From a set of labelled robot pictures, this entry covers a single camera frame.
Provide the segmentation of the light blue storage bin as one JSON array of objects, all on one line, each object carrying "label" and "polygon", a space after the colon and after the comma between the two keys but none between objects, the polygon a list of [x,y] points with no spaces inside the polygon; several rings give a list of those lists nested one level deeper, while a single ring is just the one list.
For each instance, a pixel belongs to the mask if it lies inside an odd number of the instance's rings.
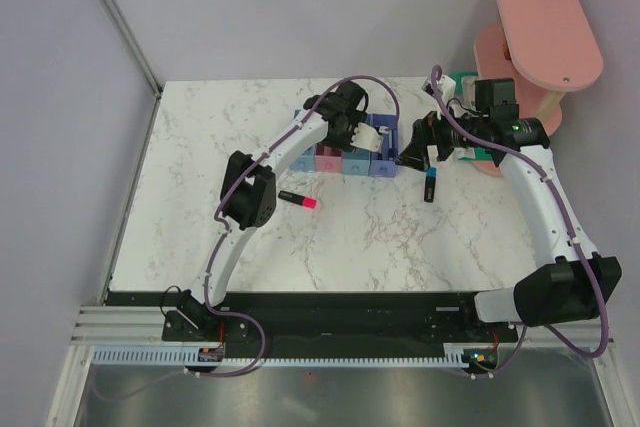
[{"label": "light blue storage bin", "polygon": [[342,153],[342,174],[346,176],[368,176],[371,163],[371,152],[355,149]]}]

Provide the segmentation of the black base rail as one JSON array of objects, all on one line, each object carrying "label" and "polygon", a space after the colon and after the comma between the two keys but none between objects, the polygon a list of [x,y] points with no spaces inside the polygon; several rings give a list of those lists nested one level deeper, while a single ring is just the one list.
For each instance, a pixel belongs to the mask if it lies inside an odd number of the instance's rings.
[{"label": "black base rail", "polygon": [[163,340],[221,342],[240,357],[435,356],[518,340],[507,323],[479,320],[471,292],[229,293],[199,324],[178,312],[182,293],[159,298]]}]

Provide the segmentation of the pink storage bin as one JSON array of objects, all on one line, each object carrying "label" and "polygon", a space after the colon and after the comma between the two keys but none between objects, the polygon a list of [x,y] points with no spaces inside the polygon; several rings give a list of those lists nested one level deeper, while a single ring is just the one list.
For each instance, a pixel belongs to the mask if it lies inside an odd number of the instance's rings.
[{"label": "pink storage bin", "polygon": [[317,172],[337,174],[342,172],[342,152],[338,149],[317,144],[315,146],[314,159]]}]

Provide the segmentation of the pink two-tier wooden shelf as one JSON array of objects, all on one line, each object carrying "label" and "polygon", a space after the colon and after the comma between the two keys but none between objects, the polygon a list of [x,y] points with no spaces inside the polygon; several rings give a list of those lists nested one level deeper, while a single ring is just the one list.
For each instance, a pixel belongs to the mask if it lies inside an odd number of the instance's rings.
[{"label": "pink two-tier wooden shelf", "polygon": [[520,115],[541,120],[552,135],[560,101],[590,87],[604,61],[579,0],[496,0],[500,23],[474,41],[481,79],[511,78]]}]

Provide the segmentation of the purple storage bin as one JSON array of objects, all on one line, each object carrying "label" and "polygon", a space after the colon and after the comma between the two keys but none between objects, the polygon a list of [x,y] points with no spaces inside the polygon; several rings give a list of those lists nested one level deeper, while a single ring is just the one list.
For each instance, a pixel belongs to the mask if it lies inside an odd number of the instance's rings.
[{"label": "purple storage bin", "polygon": [[[393,115],[386,114],[372,114],[370,116],[370,124],[374,128],[378,128],[380,126],[387,126],[389,130],[394,130],[395,135],[395,148],[396,148],[396,156],[398,154],[398,131],[393,127],[393,123],[396,118]],[[389,161],[387,158],[387,145],[385,141],[386,135],[384,136],[382,150],[380,152],[374,152],[371,154],[371,163],[369,169],[370,177],[385,177],[385,178],[395,178],[399,166],[395,164],[395,159]]]}]

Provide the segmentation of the green book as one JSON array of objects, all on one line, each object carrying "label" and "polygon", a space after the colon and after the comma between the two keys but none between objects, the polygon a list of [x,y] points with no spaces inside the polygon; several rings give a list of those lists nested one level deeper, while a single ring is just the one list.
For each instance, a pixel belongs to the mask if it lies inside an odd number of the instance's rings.
[{"label": "green book", "polygon": [[[448,102],[452,114],[461,124],[461,118],[476,113],[475,82],[479,79],[474,72],[451,73],[449,77],[456,82],[455,93]],[[476,170],[494,177],[500,177],[499,169],[494,165],[490,153],[482,147],[456,149],[453,153],[456,161],[471,164]]]}]

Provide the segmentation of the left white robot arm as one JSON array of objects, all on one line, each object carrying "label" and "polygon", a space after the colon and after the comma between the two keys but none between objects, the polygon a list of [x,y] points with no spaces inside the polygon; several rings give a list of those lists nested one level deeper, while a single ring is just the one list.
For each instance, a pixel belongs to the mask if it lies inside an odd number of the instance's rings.
[{"label": "left white robot arm", "polygon": [[349,151],[366,111],[358,108],[368,94],[353,77],[343,79],[325,93],[310,98],[277,138],[252,154],[234,152],[228,160],[214,220],[223,232],[210,258],[192,286],[178,301],[185,329],[198,340],[208,340],[219,329],[219,316],[211,310],[224,300],[229,280],[250,238],[273,216],[276,181],[304,151],[329,141]]}]

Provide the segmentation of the blue cap black highlighter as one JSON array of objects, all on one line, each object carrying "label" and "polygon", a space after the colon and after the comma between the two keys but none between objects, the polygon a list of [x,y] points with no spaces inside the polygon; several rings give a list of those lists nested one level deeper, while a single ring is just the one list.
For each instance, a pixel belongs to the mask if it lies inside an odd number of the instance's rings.
[{"label": "blue cap black highlighter", "polygon": [[426,203],[433,203],[435,198],[437,169],[429,167],[425,174],[424,196]]}]

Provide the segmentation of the pink cap black highlighter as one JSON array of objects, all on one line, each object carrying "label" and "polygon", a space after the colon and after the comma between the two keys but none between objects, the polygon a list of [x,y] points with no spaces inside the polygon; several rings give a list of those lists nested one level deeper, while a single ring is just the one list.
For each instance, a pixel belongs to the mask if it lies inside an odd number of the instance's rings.
[{"label": "pink cap black highlighter", "polygon": [[299,205],[301,207],[311,209],[311,210],[314,210],[318,205],[318,201],[312,197],[308,197],[305,195],[301,195],[301,194],[297,194],[297,193],[293,193],[285,190],[281,190],[278,192],[278,198],[285,202]]}]

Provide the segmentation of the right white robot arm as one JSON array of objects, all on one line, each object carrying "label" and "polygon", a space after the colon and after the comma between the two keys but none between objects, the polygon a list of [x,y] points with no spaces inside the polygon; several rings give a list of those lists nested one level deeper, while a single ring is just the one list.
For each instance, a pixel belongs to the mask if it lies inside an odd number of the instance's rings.
[{"label": "right white robot arm", "polygon": [[531,235],[536,269],[511,288],[482,291],[458,315],[467,339],[483,339],[494,322],[546,326],[599,317],[621,279],[614,257],[603,257],[580,227],[557,176],[550,139],[536,117],[522,118],[512,79],[475,84],[477,112],[460,117],[447,106],[447,76],[426,91],[439,105],[417,119],[398,165],[425,172],[429,147],[446,161],[457,149],[482,147],[514,188]]}]

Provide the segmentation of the blue cap whiteboard marker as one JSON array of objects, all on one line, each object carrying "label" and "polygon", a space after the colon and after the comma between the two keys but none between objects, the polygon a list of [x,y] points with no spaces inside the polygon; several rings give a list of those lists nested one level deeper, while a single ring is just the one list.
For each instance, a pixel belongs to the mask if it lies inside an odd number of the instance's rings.
[{"label": "blue cap whiteboard marker", "polygon": [[387,145],[387,158],[389,161],[394,160],[396,157],[396,148],[395,148],[395,135],[394,130],[391,129],[386,134],[386,145]]}]

